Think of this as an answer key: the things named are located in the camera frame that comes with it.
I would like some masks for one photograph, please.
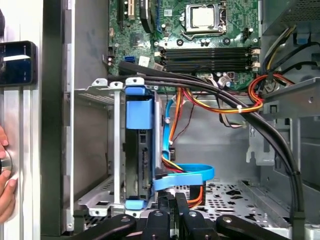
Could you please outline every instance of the cpu socket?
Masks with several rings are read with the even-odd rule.
[[[187,5],[184,14],[186,34],[218,34],[226,32],[226,24],[221,19],[218,4],[191,4]]]

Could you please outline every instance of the white connector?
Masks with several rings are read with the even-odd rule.
[[[130,20],[135,20],[135,0],[128,0],[128,17]]]
[[[260,55],[260,54],[261,54],[261,49],[259,48],[253,49],[251,51],[251,55]]]

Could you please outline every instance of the metal sheet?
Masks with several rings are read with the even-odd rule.
[[[108,50],[108,0],[75,2],[75,88],[106,77],[102,55]]]
[[[278,112],[266,117],[303,118],[320,113],[320,78],[315,77],[265,95],[266,107],[278,104]]]
[[[279,228],[281,224],[276,223],[265,209],[257,205],[253,194],[243,191],[238,182],[207,182],[205,193],[205,206],[197,206],[194,209],[205,211],[212,221],[223,214],[230,214],[240,217],[251,223],[264,228]],[[168,190],[175,193],[185,193],[189,199],[189,187],[177,186]]]
[[[212,97],[207,96],[200,99],[206,104],[217,106]],[[187,125],[191,108],[192,104],[186,101],[175,136]],[[174,116],[174,114],[175,106],[172,106],[170,115]],[[243,118],[237,114],[232,114],[229,117],[231,120],[243,121]],[[219,122],[218,114],[203,108],[194,107],[188,128],[176,140],[174,146],[176,148],[176,162],[212,165],[215,168],[215,179],[234,182],[259,178],[259,167],[255,161],[246,162],[249,127],[226,128]]]
[[[274,171],[273,167],[265,166],[261,168],[260,182],[286,205],[291,204],[291,188],[287,176]],[[303,194],[306,220],[312,224],[320,224],[320,192],[304,184]]]
[[[38,47],[42,62],[42,0],[1,0],[5,16],[5,42],[29,40]],[[38,64],[38,75],[42,66]],[[5,88],[1,115],[8,139],[7,151],[12,158],[13,172],[18,175],[15,210],[3,225],[4,240],[40,239],[40,109],[37,86]]]

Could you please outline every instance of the metal frame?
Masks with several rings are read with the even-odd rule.
[[[37,46],[38,84],[1,90],[1,125],[10,145],[12,173],[17,174],[15,210],[1,226],[0,239],[40,239],[40,125],[43,56],[43,1],[1,0],[3,42],[31,41]]]
[[[277,105],[277,112],[265,113],[264,117],[272,120],[290,119],[290,146],[298,167],[301,167],[301,119],[317,116],[320,113],[320,78],[312,78],[294,86],[286,87],[265,96],[265,106]],[[273,167],[262,167],[260,183],[286,204],[291,202],[288,177]],[[306,184],[303,185],[306,219],[312,224],[319,224],[320,191]]]

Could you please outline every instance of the perforated metal panel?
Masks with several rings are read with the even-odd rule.
[[[318,33],[320,0],[262,0],[263,35],[278,35],[297,25],[300,33]]]
[[[320,20],[320,0],[300,0],[282,19],[285,22]]]

